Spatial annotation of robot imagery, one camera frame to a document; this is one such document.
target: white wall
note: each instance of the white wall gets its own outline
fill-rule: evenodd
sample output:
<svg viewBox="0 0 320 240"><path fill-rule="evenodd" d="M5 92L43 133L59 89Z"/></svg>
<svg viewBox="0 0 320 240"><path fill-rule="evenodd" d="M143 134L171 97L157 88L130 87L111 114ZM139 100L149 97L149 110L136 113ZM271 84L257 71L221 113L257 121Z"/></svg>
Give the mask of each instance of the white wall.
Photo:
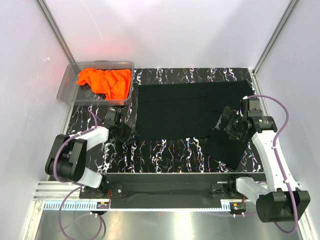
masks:
<svg viewBox="0 0 320 240"><path fill-rule="evenodd" d="M0 238L17 240L66 114L68 62L36 1L0 4Z"/></svg>
<svg viewBox="0 0 320 240"><path fill-rule="evenodd" d="M46 0L77 61L253 68L290 0Z"/></svg>
<svg viewBox="0 0 320 240"><path fill-rule="evenodd" d="M280 144L293 176L311 195L309 211L320 237L320 2L300 1L258 79L264 94L281 100L290 119ZM269 110L280 127L284 112Z"/></svg>

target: plastic bin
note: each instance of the plastic bin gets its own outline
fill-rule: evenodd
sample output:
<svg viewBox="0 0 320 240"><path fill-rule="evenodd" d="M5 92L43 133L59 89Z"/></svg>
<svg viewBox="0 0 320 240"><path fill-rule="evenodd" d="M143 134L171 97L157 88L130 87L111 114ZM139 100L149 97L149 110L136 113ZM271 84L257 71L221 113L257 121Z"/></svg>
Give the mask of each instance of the plastic bin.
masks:
<svg viewBox="0 0 320 240"><path fill-rule="evenodd" d="M88 84L79 86L77 81L79 79L78 74L80 71L86 68L94 68L100 70L131 70L131 85L128 97L126 99L105 99L104 94L95 94L91 91ZM65 102L67 105L74 106L92 106L92 105L127 105L130 101L133 78L134 78L135 65L130 61L86 61L70 63L65 70L58 94L56 98Z"/></svg>

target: orange cloth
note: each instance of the orange cloth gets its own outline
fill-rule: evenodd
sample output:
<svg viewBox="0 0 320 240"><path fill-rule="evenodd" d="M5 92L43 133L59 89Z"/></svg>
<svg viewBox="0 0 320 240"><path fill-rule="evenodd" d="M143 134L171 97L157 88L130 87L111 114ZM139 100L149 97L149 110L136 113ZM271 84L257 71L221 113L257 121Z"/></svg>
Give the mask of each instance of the orange cloth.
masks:
<svg viewBox="0 0 320 240"><path fill-rule="evenodd" d="M76 82L83 86L89 84L95 94L105 94L105 99L126 99L131 85L131 70L98 70L86 68L79 73Z"/></svg>

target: black and white marble surface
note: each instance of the black and white marble surface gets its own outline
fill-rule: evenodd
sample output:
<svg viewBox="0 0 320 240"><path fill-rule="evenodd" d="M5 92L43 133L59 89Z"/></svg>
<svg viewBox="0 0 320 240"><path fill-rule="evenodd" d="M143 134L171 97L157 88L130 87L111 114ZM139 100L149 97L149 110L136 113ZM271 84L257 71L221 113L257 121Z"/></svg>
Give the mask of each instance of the black and white marble surface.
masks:
<svg viewBox="0 0 320 240"><path fill-rule="evenodd" d="M122 119L136 126L138 85L180 84L201 82L248 81L253 83L247 68L144 68L134 70L131 101L125 107L90 106L99 117L108 111L120 111ZM91 128L93 119L87 106L75 106L67 133L75 134ZM130 146L110 139L87 152L86 166L99 173L212 173L229 172L223 162L202 153L205 139L145 140ZM237 172L263 172L259 155L249 142Z"/></svg>

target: black garment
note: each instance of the black garment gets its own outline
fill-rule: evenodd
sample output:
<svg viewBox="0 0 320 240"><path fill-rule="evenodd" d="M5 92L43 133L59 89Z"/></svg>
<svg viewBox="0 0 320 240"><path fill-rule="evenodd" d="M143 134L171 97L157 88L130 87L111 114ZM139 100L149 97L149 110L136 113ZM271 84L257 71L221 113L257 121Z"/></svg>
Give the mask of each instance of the black garment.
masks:
<svg viewBox="0 0 320 240"><path fill-rule="evenodd" d="M240 109L252 94L246 80L139 85L135 130L141 140L204 138L225 106Z"/></svg>

